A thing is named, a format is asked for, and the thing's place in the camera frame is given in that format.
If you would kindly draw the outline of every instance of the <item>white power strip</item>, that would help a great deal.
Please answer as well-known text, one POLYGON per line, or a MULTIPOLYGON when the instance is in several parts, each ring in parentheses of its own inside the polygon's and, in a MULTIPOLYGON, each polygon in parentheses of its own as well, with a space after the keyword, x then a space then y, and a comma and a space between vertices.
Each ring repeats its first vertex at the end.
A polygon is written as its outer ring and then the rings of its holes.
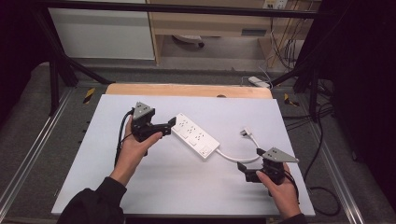
POLYGON ((216 139, 181 113, 176 116, 172 131, 204 159, 220 146, 216 139))
POLYGON ((247 79, 251 84, 258 86, 258 87, 263 87, 263 88, 268 88, 270 85, 266 83, 265 81, 257 78, 257 77, 250 77, 247 79))

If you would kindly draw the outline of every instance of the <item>outlet socket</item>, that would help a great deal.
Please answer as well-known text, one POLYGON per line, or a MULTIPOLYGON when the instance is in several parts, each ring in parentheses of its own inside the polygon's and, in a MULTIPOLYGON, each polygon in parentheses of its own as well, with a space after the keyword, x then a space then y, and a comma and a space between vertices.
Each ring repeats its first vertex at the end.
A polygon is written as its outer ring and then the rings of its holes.
POLYGON ((274 9, 285 9, 288 0, 276 0, 274 9))
POLYGON ((275 8, 276 0, 265 0, 262 8, 275 8))
POLYGON ((220 143, 183 114, 177 115, 172 131, 198 155, 206 159, 220 143))

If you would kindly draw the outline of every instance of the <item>jacket sleeve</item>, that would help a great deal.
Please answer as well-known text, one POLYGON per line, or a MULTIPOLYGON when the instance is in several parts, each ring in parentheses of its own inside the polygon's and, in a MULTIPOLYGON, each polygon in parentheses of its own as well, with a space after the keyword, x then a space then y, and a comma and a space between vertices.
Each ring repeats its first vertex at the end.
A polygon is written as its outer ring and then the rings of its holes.
POLYGON ((124 215, 120 201, 126 188, 116 180, 106 177, 96 191, 84 189, 66 206, 58 224, 118 224, 124 215))
POLYGON ((297 216, 290 217, 288 219, 279 222, 279 224, 306 224, 306 223, 307 222, 304 214, 299 214, 297 216))

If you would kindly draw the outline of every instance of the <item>white table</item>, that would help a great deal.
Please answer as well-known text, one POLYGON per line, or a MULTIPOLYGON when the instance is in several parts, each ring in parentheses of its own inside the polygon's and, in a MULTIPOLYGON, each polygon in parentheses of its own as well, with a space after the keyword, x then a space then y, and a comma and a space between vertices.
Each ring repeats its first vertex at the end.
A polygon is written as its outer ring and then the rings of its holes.
MULTIPOLYGON (((85 188, 96 189, 113 169, 120 122, 142 102, 156 109, 152 122, 165 123, 183 113, 220 142, 223 153, 251 158, 256 147, 239 132, 245 126, 262 149, 278 147, 294 155, 276 100, 184 96, 102 95, 75 161, 52 209, 60 214, 85 188)), ((247 165, 260 168, 261 160, 247 165)), ((300 191, 300 207, 314 216, 301 171, 289 164, 300 191)), ((236 163, 219 154, 200 159, 175 135, 165 136, 149 151, 127 186, 121 207, 142 217, 265 217, 278 215, 262 184, 247 183, 236 163)))

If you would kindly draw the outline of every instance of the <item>white cabinet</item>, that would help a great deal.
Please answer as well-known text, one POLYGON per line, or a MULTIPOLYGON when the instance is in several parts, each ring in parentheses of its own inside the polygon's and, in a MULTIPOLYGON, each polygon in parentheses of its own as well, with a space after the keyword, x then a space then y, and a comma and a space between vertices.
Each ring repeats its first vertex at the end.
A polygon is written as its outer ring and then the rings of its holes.
POLYGON ((62 8, 50 8, 49 12, 69 57, 154 60, 147 12, 62 8))

